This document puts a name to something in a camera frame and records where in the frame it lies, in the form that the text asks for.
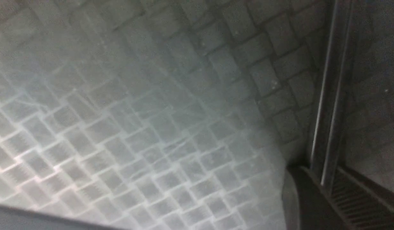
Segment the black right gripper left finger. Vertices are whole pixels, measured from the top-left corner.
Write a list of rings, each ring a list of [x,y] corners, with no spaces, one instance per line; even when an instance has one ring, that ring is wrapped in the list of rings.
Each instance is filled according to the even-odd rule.
[[[282,189],[287,230],[353,230],[311,172],[303,166],[285,169]]]

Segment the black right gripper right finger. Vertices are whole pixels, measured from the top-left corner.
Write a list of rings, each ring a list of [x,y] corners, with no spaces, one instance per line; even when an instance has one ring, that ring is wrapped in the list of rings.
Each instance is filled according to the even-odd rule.
[[[357,230],[394,230],[394,192],[345,166],[339,166],[331,196]]]

